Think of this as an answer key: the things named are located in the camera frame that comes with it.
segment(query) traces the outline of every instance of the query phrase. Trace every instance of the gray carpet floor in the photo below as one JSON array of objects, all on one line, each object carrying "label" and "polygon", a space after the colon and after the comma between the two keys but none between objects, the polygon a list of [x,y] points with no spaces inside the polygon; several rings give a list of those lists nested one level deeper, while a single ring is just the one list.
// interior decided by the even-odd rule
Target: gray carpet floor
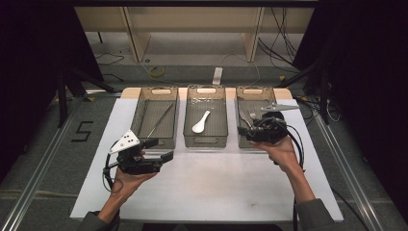
[{"label": "gray carpet floor", "polygon": [[[160,78],[162,81],[160,82],[150,79],[145,73],[144,68],[140,65],[101,65],[101,70],[104,74],[114,74],[124,79],[124,82],[120,82],[113,76],[105,77],[106,84],[119,90],[128,87],[177,85],[175,83],[181,83],[177,86],[184,87],[186,85],[185,80],[191,80],[194,84],[210,84],[214,74],[213,66],[172,65],[165,66],[165,68],[166,73]],[[259,71],[261,79],[257,82],[257,85],[262,86],[275,86],[279,83],[279,76],[286,75],[287,78],[291,76],[287,72],[274,67],[259,67]],[[224,68],[221,84],[226,87],[245,86],[251,84],[257,78],[257,71],[254,67],[230,66]],[[301,80],[290,86],[293,96],[303,95],[302,86],[304,81]],[[89,90],[97,89],[89,83],[84,83],[84,86]],[[39,186],[40,192],[36,194],[18,230],[64,231],[76,229],[80,221],[69,218],[69,215],[75,204],[76,196],[81,190],[85,176],[88,173],[93,155],[102,137],[114,103],[115,97],[107,96],[95,96],[91,101],[84,100],[81,103],[57,155]],[[38,126],[36,135],[33,136],[31,142],[27,145],[27,152],[19,157],[13,169],[0,186],[0,223],[6,220],[9,211],[18,199],[19,192],[24,190],[32,172],[38,166],[48,144],[57,132],[59,122],[58,107],[57,102],[51,103],[49,110]],[[304,117],[310,115],[309,109],[305,106],[301,106],[301,112]],[[72,140],[83,139],[85,137],[84,134],[76,134],[81,121],[92,121],[92,123],[83,126],[84,130],[91,131],[88,141],[73,142]],[[316,121],[313,118],[306,119],[305,123],[308,124],[309,133],[330,185],[358,211],[350,190],[347,188],[339,167]],[[363,186],[363,190],[373,205],[384,229],[408,230],[407,224],[395,208],[394,203],[376,179],[370,164],[363,161],[363,155],[350,133],[346,119],[341,119],[338,122],[331,121],[329,126],[334,131],[347,160],[355,171],[357,179]],[[364,230],[360,221],[337,196],[336,198],[344,213],[344,221],[339,224],[342,229]],[[290,223],[280,223],[279,226],[284,230],[293,230]],[[119,228],[121,231],[138,231],[141,229],[141,223],[126,222],[122,223]]]}]

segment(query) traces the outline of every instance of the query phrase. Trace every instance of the dark sleeve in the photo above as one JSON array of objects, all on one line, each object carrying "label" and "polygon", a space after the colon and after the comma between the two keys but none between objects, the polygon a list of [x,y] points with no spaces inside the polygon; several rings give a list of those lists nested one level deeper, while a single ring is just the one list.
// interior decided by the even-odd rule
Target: dark sleeve
[{"label": "dark sleeve", "polygon": [[77,231],[116,231],[119,228],[119,212],[117,212],[114,219],[109,224],[100,219],[98,214],[99,211],[88,212]]},{"label": "dark sleeve", "polygon": [[315,199],[296,205],[300,225],[304,231],[339,230],[321,199]]}]

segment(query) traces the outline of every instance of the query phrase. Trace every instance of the person's right hand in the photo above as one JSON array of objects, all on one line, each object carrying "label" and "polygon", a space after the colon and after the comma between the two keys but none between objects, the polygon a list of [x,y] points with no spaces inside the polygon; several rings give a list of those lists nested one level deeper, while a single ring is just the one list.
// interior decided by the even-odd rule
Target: person's right hand
[{"label": "person's right hand", "polygon": [[271,144],[270,142],[256,142],[254,147],[266,151],[269,158],[279,164],[284,172],[287,172],[287,170],[292,167],[299,167],[292,139],[289,136],[286,136],[275,144]]}]

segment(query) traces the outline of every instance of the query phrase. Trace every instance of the table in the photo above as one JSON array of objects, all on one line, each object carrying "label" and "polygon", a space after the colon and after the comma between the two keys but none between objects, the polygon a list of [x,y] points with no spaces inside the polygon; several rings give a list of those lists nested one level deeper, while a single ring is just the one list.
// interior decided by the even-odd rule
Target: table
[{"label": "table", "polygon": [[[228,140],[225,148],[187,148],[183,119],[187,89],[179,89],[180,107],[174,159],[131,196],[121,218],[139,222],[266,223],[292,220],[293,192],[286,175],[267,153],[239,149],[235,89],[227,91]],[[138,89],[126,89],[117,99],[84,185],[70,215],[81,219],[100,210],[109,196],[102,185],[102,168],[111,145],[127,131],[137,105]],[[295,105],[288,90],[276,90],[278,103]],[[306,177],[335,221],[343,216],[313,147],[299,110],[283,112],[299,132],[305,149]],[[160,150],[147,150],[157,155]]]}]

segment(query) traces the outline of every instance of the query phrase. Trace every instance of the floor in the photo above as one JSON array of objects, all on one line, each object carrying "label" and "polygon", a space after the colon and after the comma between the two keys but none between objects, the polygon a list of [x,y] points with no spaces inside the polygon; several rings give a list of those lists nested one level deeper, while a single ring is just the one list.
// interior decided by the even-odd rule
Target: floor
[{"label": "floor", "polygon": [[[164,81],[184,84],[193,76],[202,83],[211,83],[215,67],[223,66],[224,72],[221,82],[226,85],[234,83],[251,83],[259,78],[257,84],[276,85],[279,77],[290,78],[295,71],[286,63],[270,61],[270,57],[257,49],[254,63],[244,59],[244,47],[239,34],[154,34],[149,42],[143,62],[135,63],[130,52],[130,45],[124,34],[102,33],[103,43],[100,43],[97,33],[87,33],[89,44],[98,57],[105,82],[115,88],[138,87],[143,85],[162,84]],[[262,40],[272,44],[275,35],[261,35]],[[291,35],[291,42],[297,47],[302,35]],[[275,50],[289,59],[282,39],[278,40]],[[165,76],[160,81],[146,77],[145,67],[164,66]],[[302,96],[301,80],[289,87],[293,96]],[[98,92],[99,88],[84,83],[89,92]],[[80,221],[69,218],[70,211],[75,204],[76,197],[81,190],[89,165],[93,159],[94,150],[99,144],[110,111],[119,95],[91,94],[86,100],[68,97],[68,106],[72,115],[65,130],[57,128],[59,119],[58,102],[50,104],[36,135],[27,145],[27,152],[20,156],[14,164],[7,178],[0,186],[0,223],[5,224],[8,215],[27,191],[33,181],[38,181],[38,187],[31,202],[22,212],[22,220],[17,223],[18,230],[74,230]],[[379,184],[370,164],[365,162],[358,144],[350,133],[347,121],[333,118],[328,126],[322,125],[319,116],[303,104],[301,112],[305,118],[309,133],[330,185],[345,198],[345,201],[357,211],[365,222],[372,222],[371,230],[408,230],[407,224],[400,216],[392,200]],[[83,139],[83,135],[76,133],[79,124],[83,121],[82,129],[91,131],[86,142],[73,142]],[[328,143],[324,132],[333,132],[331,141],[336,139],[338,147]],[[50,143],[56,144],[56,150],[50,149]],[[44,162],[44,156],[50,156],[49,162]],[[35,175],[39,169],[46,166],[43,174]],[[351,170],[351,178],[345,174]],[[342,230],[365,230],[362,223],[346,206],[343,200],[336,195],[339,206],[344,213],[344,221],[339,223]],[[371,215],[362,213],[369,206]],[[291,223],[278,224],[283,230],[293,230]],[[124,222],[119,230],[141,230],[142,223]],[[179,225],[173,230],[186,230]]]}]

